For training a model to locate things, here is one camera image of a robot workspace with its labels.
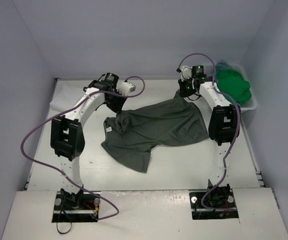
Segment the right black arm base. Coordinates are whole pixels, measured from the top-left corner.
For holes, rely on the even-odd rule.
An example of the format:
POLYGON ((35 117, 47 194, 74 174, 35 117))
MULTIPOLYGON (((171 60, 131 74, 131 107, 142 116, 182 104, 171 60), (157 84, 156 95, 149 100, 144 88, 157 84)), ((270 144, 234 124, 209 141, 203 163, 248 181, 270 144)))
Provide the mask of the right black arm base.
POLYGON ((193 220, 225 220, 238 219, 238 211, 231 190, 229 193, 221 193, 219 197, 210 199, 210 195, 205 199, 205 208, 201 204, 205 191, 191 191, 189 193, 191 215, 193 220))

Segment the grey t shirt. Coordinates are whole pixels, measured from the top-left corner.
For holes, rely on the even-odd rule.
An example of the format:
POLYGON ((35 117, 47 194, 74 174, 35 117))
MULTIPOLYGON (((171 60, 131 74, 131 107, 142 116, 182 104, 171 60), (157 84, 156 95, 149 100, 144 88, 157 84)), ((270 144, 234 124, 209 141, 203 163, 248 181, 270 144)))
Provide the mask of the grey t shirt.
POLYGON ((104 120, 102 148, 118 163, 146 173, 151 150, 181 147, 208 139, 200 109, 178 94, 153 105, 123 110, 104 120))

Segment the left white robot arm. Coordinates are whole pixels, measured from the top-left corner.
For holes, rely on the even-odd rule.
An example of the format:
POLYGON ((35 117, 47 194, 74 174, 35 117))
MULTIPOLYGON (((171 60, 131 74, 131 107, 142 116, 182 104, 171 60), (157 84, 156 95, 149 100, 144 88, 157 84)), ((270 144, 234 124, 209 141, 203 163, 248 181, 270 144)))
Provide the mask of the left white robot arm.
POLYGON ((126 96, 136 87, 127 81, 117 85, 119 77, 107 73, 103 80, 94 80, 84 88, 85 94, 77 102, 78 108, 56 117, 51 122, 51 148, 59 157, 63 174, 63 185, 60 190, 66 197, 66 205, 73 210, 82 207, 84 203, 83 186, 80 176, 79 158, 85 148, 83 126, 101 105, 115 113, 121 111, 126 96))

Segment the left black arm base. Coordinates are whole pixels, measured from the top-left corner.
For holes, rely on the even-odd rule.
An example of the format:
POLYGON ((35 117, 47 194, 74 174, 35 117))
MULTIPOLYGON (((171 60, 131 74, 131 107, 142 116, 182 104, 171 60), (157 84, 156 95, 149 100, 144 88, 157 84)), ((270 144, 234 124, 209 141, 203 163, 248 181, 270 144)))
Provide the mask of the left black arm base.
POLYGON ((65 235, 72 230, 73 223, 96 223, 99 209, 98 197, 81 190, 74 194, 61 189, 56 193, 52 223, 59 234, 65 235))

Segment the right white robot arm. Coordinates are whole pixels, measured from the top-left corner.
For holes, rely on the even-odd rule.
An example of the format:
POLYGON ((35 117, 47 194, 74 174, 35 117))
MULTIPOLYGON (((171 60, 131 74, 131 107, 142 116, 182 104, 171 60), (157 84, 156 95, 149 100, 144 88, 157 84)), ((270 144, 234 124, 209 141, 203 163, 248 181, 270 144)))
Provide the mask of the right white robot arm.
POLYGON ((210 211, 227 211, 229 185, 221 184, 227 176, 228 155, 239 135, 240 108, 231 96, 219 90, 215 75, 206 76, 202 65, 179 66, 177 72, 181 74, 178 81, 180 95, 187 98, 198 94, 206 100, 212 110, 208 135, 218 146, 217 170, 216 175, 208 181, 201 205, 210 211))

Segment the white t shirt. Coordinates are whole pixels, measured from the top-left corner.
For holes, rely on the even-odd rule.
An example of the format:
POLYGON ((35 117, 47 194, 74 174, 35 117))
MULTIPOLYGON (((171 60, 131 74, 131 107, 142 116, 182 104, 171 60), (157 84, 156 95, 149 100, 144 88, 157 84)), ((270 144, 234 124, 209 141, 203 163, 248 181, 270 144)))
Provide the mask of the white t shirt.
POLYGON ((58 95, 50 102, 50 108, 57 112, 71 109, 83 95, 84 91, 82 87, 64 84, 58 95))

